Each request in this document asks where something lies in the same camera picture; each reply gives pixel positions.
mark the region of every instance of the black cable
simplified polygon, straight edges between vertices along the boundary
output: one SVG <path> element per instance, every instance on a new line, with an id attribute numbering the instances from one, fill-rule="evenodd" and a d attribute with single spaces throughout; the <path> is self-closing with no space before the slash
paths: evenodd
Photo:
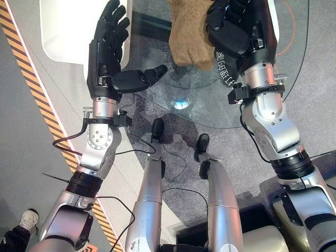
<path id="1" fill-rule="evenodd" d="M 73 150 L 68 149 L 68 148 L 61 147 L 61 146 L 57 145 L 57 143 L 60 143 L 60 142 L 63 142 L 63 141 L 68 141 L 68 140 L 70 140 L 70 139 L 74 139 L 74 138 L 79 137 L 80 135 L 82 135 L 83 133 L 85 133 L 87 126 L 88 126 L 88 118 L 84 118 L 84 119 L 83 119 L 82 129 L 80 130 L 80 132 L 78 132 L 78 133 L 75 134 L 75 135 L 68 136 L 68 137 L 66 137 L 66 138 L 60 138 L 60 139 L 57 139 L 57 140 L 55 140 L 55 141 L 52 143 L 52 145 L 53 145 L 54 147 L 60 149 L 60 150 L 67 151 L 67 152 L 70 152 L 70 153 L 73 153 L 73 154 L 82 156 L 82 153 L 77 152 L 77 151 L 73 151 Z"/>
<path id="2" fill-rule="evenodd" d="M 336 191 L 336 188 L 335 188 L 335 187 L 333 187 L 333 186 L 331 186 L 331 185 L 328 185 L 328 184 L 327 184 L 327 186 L 330 187 L 331 189 L 334 189 L 334 190 Z"/>
<path id="3" fill-rule="evenodd" d="M 205 197 L 197 191 L 190 190 L 190 189 L 179 188 L 179 187 L 171 187 L 171 188 L 165 189 L 165 190 L 162 191 L 162 193 L 167 192 L 167 191 L 172 190 L 172 189 L 197 193 L 199 196 L 201 196 L 204 199 L 204 202 L 205 202 L 205 205 L 206 205 L 206 239 L 209 240 L 209 235 L 208 235 L 208 208 L 209 207 L 208 207 L 208 202 L 206 201 Z"/>
<path id="4" fill-rule="evenodd" d="M 55 177 L 55 176 L 49 175 L 49 174 L 44 173 L 44 172 L 42 172 L 42 174 L 43 174 L 44 176 L 51 177 L 52 179 L 54 178 L 54 179 L 56 179 L 56 180 L 60 180 L 60 181 L 66 182 L 66 183 L 69 183 L 69 182 L 70 182 L 69 180 L 64 180 L 63 178 Z"/>
<path id="5" fill-rule="evenodd" d="M 156 152 L 156 148 L 154 148 L 153 145 L 151 145 L 150 143 L 147 143 L 145 140 L 143 140 L 141 137 L 137 136 L 136 134 L 132 133 L 129 129 L 129 126 L 127 127 L 127 131 L 128 133 L 130 133 L 132 136 L 134 136 L 135 138 L 139 139 L 142 143 L 148 145 L 150 148 L 152 148 L 154 151 L 153 152 L 149 152 L 149 151 L 144 151 L 144 150 L 129 150 L 129 151 L 123 151 L 123 152 L 118 152 L 116 153 L 116 155 L 120 155 L 120 154 L 125 154 L 125 153 L 129 153 L 129 152 L 133 152 L 133 151 L 139 151 L 139 152 L 143 152 L 143 153 L 147 153 L 147 154 L 154 154 Z"/>
<path id="6" fill-rule="evenodd" d="M 239 106 L 239 109 L 240 109 L 240 123 L 241 123 L 241 126 L 243 127 L 244 130 L 246 130 L 246 132 L 248 133 L 248 135 L 251 137 L 252 141 L 254 142 L 254 145 L 255 145 L 256 148 L 257 148 L 257 151 L 258 151 L 258 153 L 259 153 L 261 159 L 264 160 L 266 163 L 271 163 L 270 161 L 266 160 L 266 159 L 263 157 L 263 155 L 262 155 L 262 153 L 261 153 L 261 151 L 260 151 L 260 149 L 259 149 L 259 146 L 258 146 L 256 140 L 254 139 L 253 135 L 252 135 L 252 132 L 247 128 L 246 124 L 243 122 L 243 114 L 242 114 L 242 109 L 241 109 L 241 108 L 242 108 L 242 105 L 243 105 L 243 104 L 240 104 L 240 106 Z"/>
<path id="7" fill-rule="evenodd" d="M 318 156 L 327 155 L 327 154 L 329 154 L 329 153 L 331 153 L 333 151 L 327 151 L 327 152 L 324 152 L 324 153 L 321 153 L 321 154 L 318 154 L 318 155 L 315 155 L 315 156 L 311 156 L 310 158 L 313 159 L 313 158 L 317 158 Z"/>
<path id="8" fill-rule="evenodd" d="M 126 209 L 128 212 L 131 213 L 133 220 L 126 226 L 126 228 L 124 228 L 124 230 L 120 233 L 120 235 L 118 236 L 117 240 L 114 242 L 110 252 L 112 252 L 114 250 L 114 248 L 116 247 L 118 241 L 120 240 L 121 236 L 125 233 L 125 231 L 133 224 L 133 222 L 135 221 L 135 215 L 134 213 L 125 205 L 125 203 L 123 201 L 121 201 L 120 199 L 118 199 L 117 197 L 113 197 L 113 196 L 99 196 L 97 198 L 114 198 L 115 200 L 119 201 Z"/>
<path id="9" fill-rule="evenodd" d="M 180 173 L 177 175 L 177 176 L 175 176 L 175 177 L 173 177 L 173 179 L 172 180 L 170 180 L 169 181 L 169 183 L 170 184 L 172 184 L 184 171 L 185 171 L 185 169 L 187 168 L 187 162 L 186 162 L 186 160 L 182 157 L 182 156 L 179 156 L 179 155 L 177 155 L 177 154 L 175 154 L 175 153 L 172 153 L 172 152 L 170 152 L 170 151 L 168 151 L 165 147 L 164 147 L 164 145 L 163 145 L 163 149 L 167 152 L 167 153 L 169 153 L 170 155 L 172 155 L 172 156 L 177 156 L 178 158 L 181 158 L 182 160 L 183 160 L 183 162 L 184 162 L 184 168 L 180 171 Z"/>

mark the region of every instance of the white platform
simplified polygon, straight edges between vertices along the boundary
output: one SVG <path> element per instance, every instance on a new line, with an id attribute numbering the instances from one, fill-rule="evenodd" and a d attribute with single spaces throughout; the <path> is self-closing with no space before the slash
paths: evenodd
<path id="1" fill-rule="evenodd" d="M 55 61 L 84 65 L 87 76 L 89 44 L 97 21 L 108 0 L 40 0 L 41 42 L 46 55 Z M 132 0 L 120 0 L 126 16 L 132 20 Z M 131 25 L 127 28 L 131 34 Z M 129 60 L 130 36 L 122 46 L 120 62 L 124 68 Z"/>

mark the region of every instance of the person's shoe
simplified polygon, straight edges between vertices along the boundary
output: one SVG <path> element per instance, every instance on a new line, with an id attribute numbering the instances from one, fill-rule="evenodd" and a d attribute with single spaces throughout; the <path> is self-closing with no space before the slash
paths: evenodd
<path id="1" fill-rule="evenodd" d="M 196 149 L 195 149 L 195 153 L 194 153 L 194 159 L 196 162 L 200 161 L 200 159 L 198 158 L 198 155 L 206 152 L 209 142 L 210 142 L 210 137 L 208 134 L 202 134 L 199 136 Z"/>
<path id="2" fill-rule="evenodd" d="M 20 221 L 20 227 L 28 230 L 30 235 L 34 235 L 37 232 L 37 227 L 35 226 L 39 219 L 38 213 L 34 209 L 25 210 Z"/>
<path id="3" fill-rule="evenodd" d="M 76 250 L 76 252 L 85 252 L 87 247 L 89 246 L 90 242 L 87 240 L 83 246 L 81 246 L 79 249 Z"/>

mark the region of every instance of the silver robot arm segment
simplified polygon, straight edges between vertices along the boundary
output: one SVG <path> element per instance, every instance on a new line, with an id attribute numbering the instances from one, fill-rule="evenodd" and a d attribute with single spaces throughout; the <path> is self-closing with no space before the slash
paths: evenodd
<path id="1" fill-rule="evenodd" d="M 280 84 L 274 79 L 270 63 L 248 68 L 243 79 L 243 86 L 252 91 Z M 264 90 L 246 102 L 243 121 L 286 189 L 284 204 L 296 210 L 313 251 L 332 251 L 329 249 L 336 248 L 336 201 L 318 168 L 311 164 L 297 127 L 287 117 L 281 94 L 275 89 Z"/>
<path id="2" fill-rule="evenodd" d="M 118 103 L 96 97 L 93 108 L 85 108 L 89 121 L 87 143 L 81 161 L 67 188 L 56 200 L 40 233 L 41 242 L 30 251 L 75 251 L 87 241 L 93 217 L 87 212 L 96 201 L 96 194 L 110 171 L 115 150 L 121 141 L 117 126 Z"/>

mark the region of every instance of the glass table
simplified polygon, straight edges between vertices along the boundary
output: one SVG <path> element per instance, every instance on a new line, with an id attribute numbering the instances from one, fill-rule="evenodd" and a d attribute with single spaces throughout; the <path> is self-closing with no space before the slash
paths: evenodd
<path id="1" fill-rule="evenodd" d="M 240 127 L 239 106 L 229 105 L 231 88 L 220 80 L 218 70 L 200 71 L 177 66 L 170 53 L 170 8 L 166 0 L 133 2 L 130 59 L 127 69 L 146 69 L 165 64 L 168 73 L 153 87 L 139 94 L 195 123 L 212 128 Z M 284 98 L 300 72 L 306 51 L 308 0 L 275 0 L 280 39 L 275 73 L 285 73 Z"/>

